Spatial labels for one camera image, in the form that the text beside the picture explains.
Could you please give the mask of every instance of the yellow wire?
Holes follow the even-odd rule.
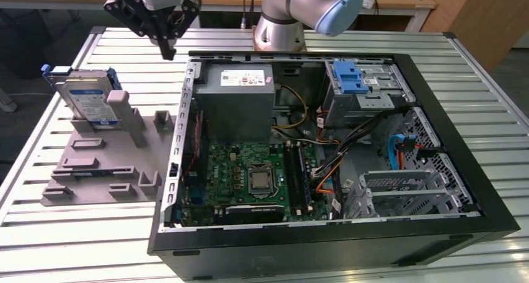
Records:
[[[273,126],[274,129],[287,129],[287,128],[294,128],[294,127],[297,127],[298,125],[301,125],[301,124],[305,122],[305,120],[306,120],[306,118],[307,118],[307,115],[309,115],[307,104],[305,103],[305,100],[303,100],[303,98],[301,97],[301,95],[298,94],[298,92],[295,92],[294,89],[290,88],[290,87],[286,86],[286,85],[281,85],[281,86],[285,87],[285,88],[298,97],[301,103],[303,104],[303,112],[305,112],[305,114],[303,114],[303,118],[302,118],[302,120],[299,120],[299,122],[297,122],[297,123],[294,123],[294,124],[290,124],[290,125],[274,125],[274,126]]]

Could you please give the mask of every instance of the power supply label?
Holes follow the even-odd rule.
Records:
[[[265,71],[222,71],[220,86],[265,85]]]
[[[118,123],[116,114],[106,103],[106,94],[96,89],[70,90],[71,100],[84,118],[95,125],[114,125]]]

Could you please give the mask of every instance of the blue plastic tab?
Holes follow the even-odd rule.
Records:
[[[366,94],[370,88],[362,83],[362,72],[353,61],[334,62],[334,75],[343,94]]]

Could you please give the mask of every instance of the ram slot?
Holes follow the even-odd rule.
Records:
[[[283,160],[285,160],[285,172],[287,176],[287,188],[289,188],[289,199],[291,213],[301,215],[302,212],[307,211],[307,197],[305,191],[302,160],[301,150],[295,145],[286,144],[283,147]]]

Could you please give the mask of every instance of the connector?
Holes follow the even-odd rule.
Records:
[[[445,153],[445,149],[442,147],[420,148],[417,150],[417,159],[421,160],[424,158],[432,158],[438,153]]]
[[[403,153],[412,152],[413,150],[416,150],[416,142],[417,136],[414,134],[410,134],[405,137],[401,143],[397,143],[395,149]]]
[[[362,82],[362,72],[353,61],[335,61],[333,67],[343,94],[366,94],[370,91]]]

